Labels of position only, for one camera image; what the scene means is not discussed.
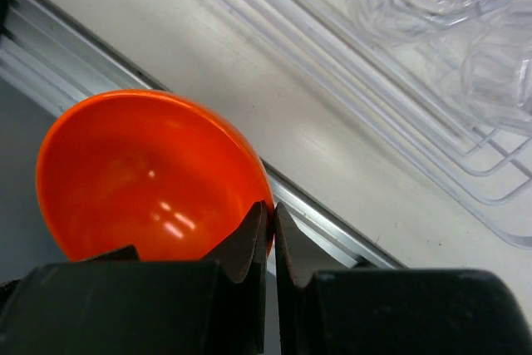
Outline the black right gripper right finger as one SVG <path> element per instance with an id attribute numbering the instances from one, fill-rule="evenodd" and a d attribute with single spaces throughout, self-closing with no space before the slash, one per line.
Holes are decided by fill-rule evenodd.
<path id="1" fill-rule="evenodd" d="M 478 269 L 347 268 L 274 214 L 285 354 L 528 354 L 515 296 Z"/>

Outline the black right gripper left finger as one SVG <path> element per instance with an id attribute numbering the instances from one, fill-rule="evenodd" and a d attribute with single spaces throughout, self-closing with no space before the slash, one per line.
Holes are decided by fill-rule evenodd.
<path id="1" fill-rule="evenodd" d="M 49 264 L 12 285 L 1 308 L 4 354 L 260 354 L 264 350 L 266 204 L 202 259 L 143 262 L 127 246 Z"/>

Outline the orange plastic bowl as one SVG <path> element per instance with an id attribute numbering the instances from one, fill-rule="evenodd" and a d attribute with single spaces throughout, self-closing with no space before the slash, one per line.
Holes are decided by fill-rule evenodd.
<path id="1" fill-rule="evenodd" d="M 155 90 L 109 91 L 67 110 L 41 144 L 36 188 L 72 261 L 127 245 L 143 260 L 200 259 L 253 204 L 273 210 L 244 136 L 204 106 Z"/>

